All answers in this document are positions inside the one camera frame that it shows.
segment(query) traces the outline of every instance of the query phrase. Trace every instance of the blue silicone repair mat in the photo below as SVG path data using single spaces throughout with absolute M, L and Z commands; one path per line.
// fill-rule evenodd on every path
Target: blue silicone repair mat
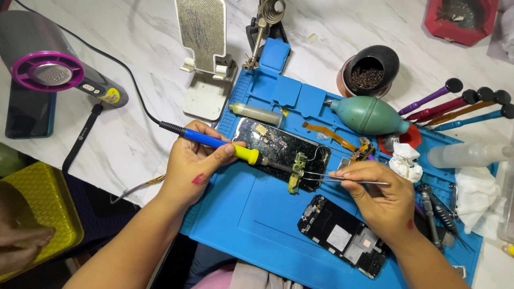
M 269 60 L 266 57 L 273 56 L 277 58 L 277 62 L 285 60 L 288 51 L 284 49 L 285 45 L 288 46 L 280 40 L 268 39 L 263 57 Z M 281 52 L 270 55 L 274 46 L 281 48 Z M 329 146 L 332 149 L 327 165 L 329 172 L 338 168 L 343 157 L 349 158 L 350 151 L 332 139 L 317 139 L 314 132 L 309 133 L 302 127 L 303 122 L 328 127 L 356 146 L 359 144 L 360 135 L 343 125 L 322 104 L 325 99 L 342 98 L 281 76 L 261 65 L 257 70 L 241 71 L 229 102 L 242 102 L 278 113 L 281 112 L 281 107 L 288 110 L 281 129 Z M 239 116 L 225 110 L 217 128 L 231 138 L 239 120 Z M 434 188 L 434 192 L 443 202 L 448 203 L 449 186 L 455 182 L 454 170 L 440 170 L 430 166 L 426 152 L 434 146 L 460 141 L 424 129 L 421 131 L 423 143 L 417 150 L 422 155 L 418 162 L 425 172 L 423 181 Z M 376 139 L 371 136 L 368 138 L 378 148 Z M 374 153 L 376 157 L 390 158 L 382 152 Z M 355 202 L 338 183 L 323 182 L 315 192 L 300 190 L 298 194 L 291 195 L 287 191 L 286 182 L 238 162 L 221 168 L 212 177 L 205 197 L 191 207 L 181 232 L 194 240 L 311 288 L 407 288 L 392 254 L 381 273 L 375 279 L 370 279 L 298 231 L 297 222 L 316 194 L 322 194 L 362 219 Z M 456 240 L 453 247 L 446 247 L 445 256 L 452 265 L 466 267 L 466 281 L 471 284 L 482 238 L 473 233 L 464 234 L 464 225 L 460 221 L 457 223 L 462 238 L 475 252 L 466 251 Z

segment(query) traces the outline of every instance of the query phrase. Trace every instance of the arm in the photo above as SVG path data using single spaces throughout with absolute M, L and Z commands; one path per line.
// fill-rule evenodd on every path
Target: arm
M 411 288 L 469 288 L 448 260 L 414 225 L 412 183 L 376 161 L 361 161 L 331 175 L 344 177 L 341 186 L 352 195 L 362 217 L 396 256 Z M 351 180 L 385 182 L 363 186 Z
M 230 142 L 200 121 L 186 128 Z M 64 288 L 146 288 L 164 251 L 177 235 L 187 208 L 199 200 L 214 171 L 235 160 L 234 150 L 231 144 L 214 150 L 180 137 L 173 144 L 166 179 L 157 196 Z

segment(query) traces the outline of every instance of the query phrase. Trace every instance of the person's left hand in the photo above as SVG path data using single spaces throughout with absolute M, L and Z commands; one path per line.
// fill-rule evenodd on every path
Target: person's left hand
M 185 127 L 229 142 L 216 150 L 183 137 L 179 137 L 173 144 L 166 179 L 158 195 L 189 207 L 198 202 L 216 169 L 237 158 L 232 156 L 235 152 L 235 147 L 230 144 L 232 142 L 207 124 L 193 120 Z M 234 144 L 246 146 L 243 141 L 235 141 Z

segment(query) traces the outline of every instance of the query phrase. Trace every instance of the yellow basket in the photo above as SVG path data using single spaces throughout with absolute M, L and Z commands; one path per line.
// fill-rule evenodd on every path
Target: yellow basket
M 0 282 L 78 245 L 84 238 L 84 229 L 60 170 L 37 162 L 3 178 L 2 181 L 10 183 L 20 191 L 39 224 L 53 227 L 56 232 L 28 268 L 1 275 Z

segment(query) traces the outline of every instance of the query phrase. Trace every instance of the white marble table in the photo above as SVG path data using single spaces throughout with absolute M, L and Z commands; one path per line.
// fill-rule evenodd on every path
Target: white marble table
M 30 8 L 73 31 L 90 44 L 130 65 L 149 110 L 158 119 L 186 124 L 181 106 L 192 74 L 179 70 L 189 52 L 181 46 L 172 0 L 22 0 Z M 245 26 L 255 15 L 257 0 L 226 0 L 227 52 L 238 64 L 250 51 Z M 336 73 L 349 57 L 375 44 L 388 45 L 399 55 L 400 73 L 383 100 L 397 109 L 424 97 L 451 77 L 465 89 L 489 86 L 514 94 L 514 65 L 486 56 L 490 38 L 468 48 L 432 37 L 423 25 L 427 1 L 422 0 L 296 0 L 286 1 L 284 28 L 292 54 L 285 76 L 338 93 Z M 13 2 L 11 9 L 20 9 Z M 307 37 L 319 39 L 309 44 Z M 105 110 L 98 118 L 70 174 L 120 195 L 152 177 L 165 173 L 168 153 L 176 136 L 144 115 L 128 74 L 116 63 L 90 51 L 67 35 L 81 60 L 119 82 L 130 95 L 121 109 Z M 5 119 L 10 77 L 0 67 L 0 119 Z M 443 96 L 440 104 L 455 95 Z M 0 141 L 60 168 L 96 100 L 76 89 L 58 93 L 54 134 L 50 138 Z M 498 109 L 489 107 L 480 113 Z M 514 122 L 505 119 L 445 132 L 463 141 L 510 142 Z M 0 131 L 5 122 L 0 121 Z M 158 190 L 154 186 L 130 197 L 144 205 Z M 475 287 L 507 287 L 512 274 L 499 268 L 514 259 L 486 244 L 486 254 L 475 276 Z

